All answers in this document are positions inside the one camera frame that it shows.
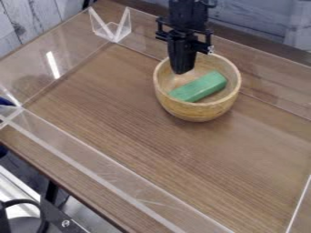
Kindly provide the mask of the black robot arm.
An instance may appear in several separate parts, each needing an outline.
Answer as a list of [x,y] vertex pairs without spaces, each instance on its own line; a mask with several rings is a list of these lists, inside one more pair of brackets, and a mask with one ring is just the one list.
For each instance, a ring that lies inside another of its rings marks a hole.
[[217,6],[218,0],[170,0],[170,15],[157,18],[155,38],[169,45],[170,65],[178,75],[195,68],[198,53],[213,51],[207,22]]

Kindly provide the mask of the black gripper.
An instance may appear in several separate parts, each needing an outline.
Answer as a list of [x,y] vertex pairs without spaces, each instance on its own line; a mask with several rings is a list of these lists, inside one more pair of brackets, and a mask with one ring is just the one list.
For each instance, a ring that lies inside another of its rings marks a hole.
[[157,19],[155,38],[169,43],[170,64],[175,74],[181,75],[195,67],[197,52],[209,54],[213,50],[213,32],[205,23],[190,20],[185,25],[173,23],[169,18]]

